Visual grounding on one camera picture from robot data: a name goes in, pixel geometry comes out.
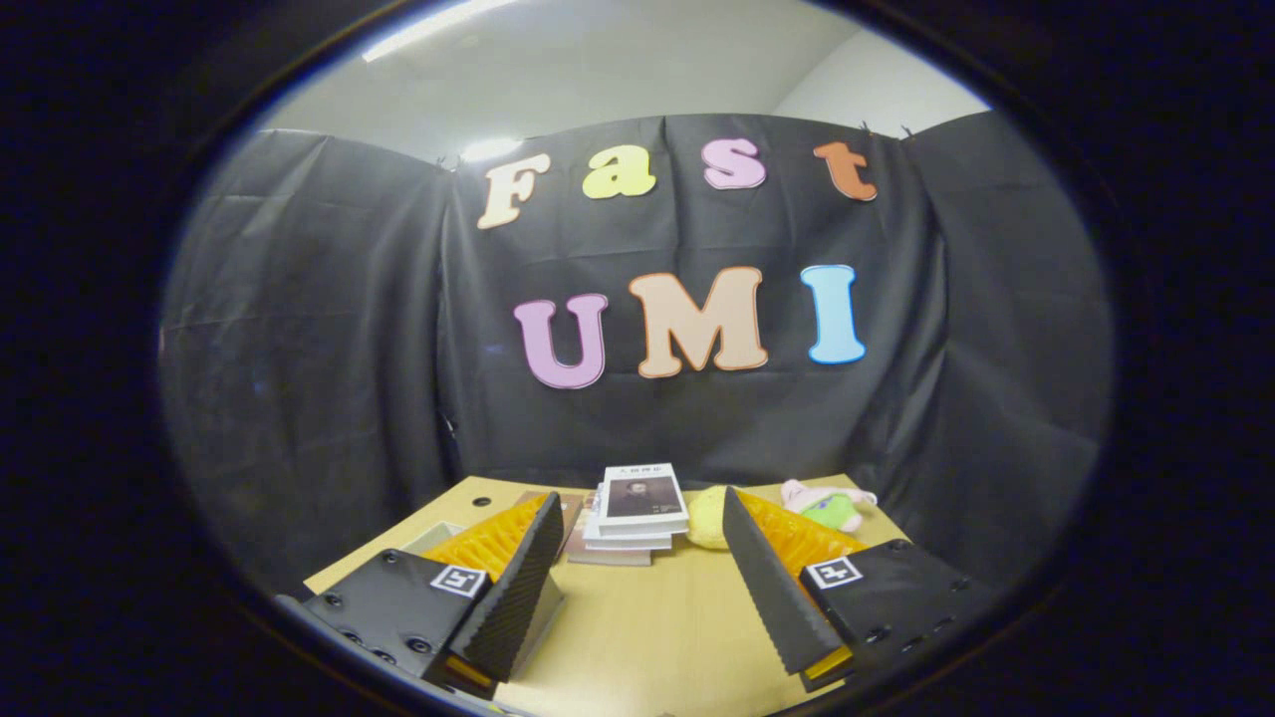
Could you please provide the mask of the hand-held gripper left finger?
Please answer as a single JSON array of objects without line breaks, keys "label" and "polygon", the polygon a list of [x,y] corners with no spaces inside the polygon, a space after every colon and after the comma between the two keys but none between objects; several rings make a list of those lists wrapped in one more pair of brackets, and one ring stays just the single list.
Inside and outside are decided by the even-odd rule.
[{"label": "hand-held gripper left finger", "polygon": [[436,549],[382,549],[300,603],[300,617],[388,670],[491,698],[510,680],[565,536],[547,492]]}]

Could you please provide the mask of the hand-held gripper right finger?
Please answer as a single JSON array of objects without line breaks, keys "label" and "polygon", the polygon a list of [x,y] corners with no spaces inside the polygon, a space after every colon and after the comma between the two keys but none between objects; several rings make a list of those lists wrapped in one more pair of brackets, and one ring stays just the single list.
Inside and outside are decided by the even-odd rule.
[{"label": "hand-held gripper right finger", "polygon": [[810,691],[915,672],[994,601],[983,582],[910,540],[866,549],[733,487],[720,529],[787,674]]}]

